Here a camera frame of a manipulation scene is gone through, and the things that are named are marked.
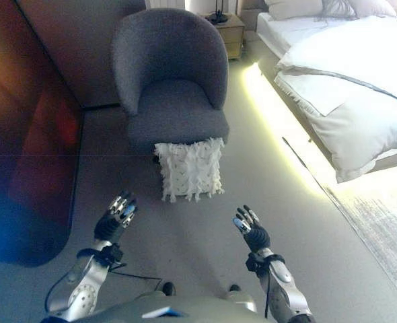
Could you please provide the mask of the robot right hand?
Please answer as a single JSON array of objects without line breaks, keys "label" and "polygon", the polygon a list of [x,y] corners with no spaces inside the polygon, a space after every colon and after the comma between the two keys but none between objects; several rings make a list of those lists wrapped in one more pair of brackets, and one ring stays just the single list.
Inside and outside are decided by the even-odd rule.
[{"label": "robot right hand", "polygon": [[270,236],[249,206],[237,208],[233,224],[239,229],[252,252],[257,253],[261,249],[270,248]]}]

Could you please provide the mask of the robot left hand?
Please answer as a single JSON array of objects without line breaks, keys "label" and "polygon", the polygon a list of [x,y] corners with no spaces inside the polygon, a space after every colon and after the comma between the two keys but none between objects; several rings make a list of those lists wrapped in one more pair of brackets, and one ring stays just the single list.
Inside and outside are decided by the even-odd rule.
[{"label": "robot left hand", "polygon": [[117,243],[130,225],[137,210],[137,201],[131,192],[123,190],[108,205],[94,229],[96,240]]}]

